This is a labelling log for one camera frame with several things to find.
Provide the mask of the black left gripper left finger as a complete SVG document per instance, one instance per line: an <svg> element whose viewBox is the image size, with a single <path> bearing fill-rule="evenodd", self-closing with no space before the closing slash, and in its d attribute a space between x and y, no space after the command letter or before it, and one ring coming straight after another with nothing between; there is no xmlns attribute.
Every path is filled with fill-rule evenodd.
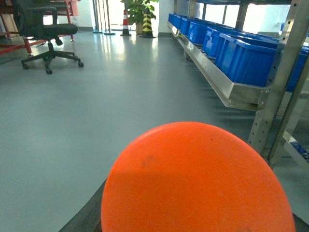
<svg viewBox="0 0 309 232"><path fill-rule="evenodd" d="M90 200L70 219L60 232L100 232L101 201L106 180L101 184Z"/></svg>

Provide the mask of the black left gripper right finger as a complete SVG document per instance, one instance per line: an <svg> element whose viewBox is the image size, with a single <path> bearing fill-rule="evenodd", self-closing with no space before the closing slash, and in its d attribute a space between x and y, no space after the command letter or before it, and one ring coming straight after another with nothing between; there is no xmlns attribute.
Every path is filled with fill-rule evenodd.
<svg viewBox="0 0 309 232"><path fill-rule="evenodd" d="M304 220L302 220L296 214L293 214L293 217L296 232L309 232L309 225Z"/></svg>

